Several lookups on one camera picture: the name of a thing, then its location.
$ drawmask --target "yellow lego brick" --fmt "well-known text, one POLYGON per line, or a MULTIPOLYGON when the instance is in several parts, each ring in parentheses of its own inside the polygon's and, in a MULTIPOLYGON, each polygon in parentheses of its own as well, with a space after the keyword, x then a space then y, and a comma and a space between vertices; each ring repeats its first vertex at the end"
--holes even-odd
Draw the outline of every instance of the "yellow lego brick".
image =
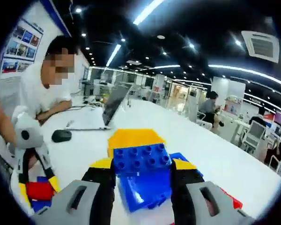
POLYGON ((108 140, 108 157, 113 158, 113 150, 164 143, 153 129, 118 129, 108 140))
POLYGON ((94 162, 90 167, 101 168, 101 169, 110 169, 112 158, 103 158, 94 162))
POLYGON ((57 179, 56 176, 51 177, 51 178, 49 179, 49 182, 50 182, 51 186, 54 188, 54 190, 55 190, 56 192, 61 191, 61 190, 60 190, 60 187, 59 187, 59 182, 58 182, 58 179, 57 179))
POLYGON ((173 159, 175 164, 176 164, 176 169, 177 170, 195 170, 197 167, 190 162, 182 161, 180 159, 173 159))
POLYGON ((30 204, 28 196, 27 196, 26 185, 19 183, 19 187, 20 187, 21 195, 24 197, 25 202, 27 202, 29 204, 29 206, 31 207, 31 204, 30 204))

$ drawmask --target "black mouse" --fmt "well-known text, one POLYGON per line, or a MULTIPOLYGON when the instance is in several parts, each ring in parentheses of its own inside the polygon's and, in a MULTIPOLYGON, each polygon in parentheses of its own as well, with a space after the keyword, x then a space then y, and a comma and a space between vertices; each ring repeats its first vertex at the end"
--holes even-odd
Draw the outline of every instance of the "black mouse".
POLYGON ((72 133, 69 130, 56 130, 52 134, 52 141, 55 143, 70 141, 72 133))

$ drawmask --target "bulletin board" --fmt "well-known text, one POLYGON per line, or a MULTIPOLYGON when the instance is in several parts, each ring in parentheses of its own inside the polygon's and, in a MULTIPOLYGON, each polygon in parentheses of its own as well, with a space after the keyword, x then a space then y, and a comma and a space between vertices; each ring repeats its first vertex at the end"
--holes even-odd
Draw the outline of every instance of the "bulletin board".
POLYGON ((0 64, 0 74, 25 71, 35 60, 43 33, 44 30, 36 23, 20 19, 7 40, 0 64))

